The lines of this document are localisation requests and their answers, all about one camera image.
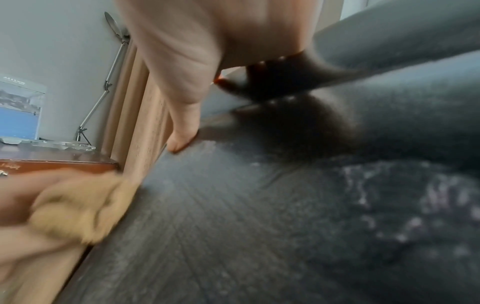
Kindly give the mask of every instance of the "hand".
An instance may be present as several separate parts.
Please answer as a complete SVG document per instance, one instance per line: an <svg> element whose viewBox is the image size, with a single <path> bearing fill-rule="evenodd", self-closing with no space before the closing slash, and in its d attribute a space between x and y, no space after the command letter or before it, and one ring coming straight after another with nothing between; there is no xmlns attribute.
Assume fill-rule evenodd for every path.
<svg viewBox="0 0 480 304"><path fill-rule="evenodd" d="M197 134L220 71L290 56L310 44L323 0L116 0L165 96L177 152Z"/></svg>
<svg viewBox="0 0 480 304"><path fill-rule="evenodd" d="M16 260L68 244L68 241L31 230L25 221L31 204L45 188L85 174L74 170L52 170L0 179L0 281L9 275Z"/></svg>

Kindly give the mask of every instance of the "wooden cabinet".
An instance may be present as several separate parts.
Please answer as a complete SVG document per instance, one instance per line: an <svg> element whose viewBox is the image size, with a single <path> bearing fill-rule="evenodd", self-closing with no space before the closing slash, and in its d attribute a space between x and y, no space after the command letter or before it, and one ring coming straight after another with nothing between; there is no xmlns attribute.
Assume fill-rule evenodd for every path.
<svg viewBox="0 0 480 304"><path fill-rule="evenodd" d="M19 145L0 143L0 175L2 176L60 168L103 173L118 170L118 164L96 151L61 150L24 143Z"/></svg>

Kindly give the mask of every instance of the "curtain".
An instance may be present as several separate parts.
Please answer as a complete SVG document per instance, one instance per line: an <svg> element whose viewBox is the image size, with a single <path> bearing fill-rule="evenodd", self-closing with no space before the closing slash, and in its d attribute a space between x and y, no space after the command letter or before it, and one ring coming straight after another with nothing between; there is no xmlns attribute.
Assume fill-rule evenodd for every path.
<svg viewBox="0 0 480 304"><path fill-rule="evenodd" d="M162 93L137 53L133 41L126 52L113 96L101 152L116 160L123 174L141 181L172 133L173 123ZM2 304L51 304L67 282L86 246L21 261Z"/></svg>

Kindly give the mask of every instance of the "dark leather surface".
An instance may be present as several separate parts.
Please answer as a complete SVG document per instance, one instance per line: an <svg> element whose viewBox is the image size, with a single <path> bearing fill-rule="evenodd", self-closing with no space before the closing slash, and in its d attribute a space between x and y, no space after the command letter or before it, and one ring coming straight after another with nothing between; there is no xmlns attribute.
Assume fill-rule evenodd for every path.
<svg viewBox="0 0 480 304"><path fill-rule="evenodd" d="M252 76L212 88L56 303L478 303L480 51L294 94Z"/></svg>

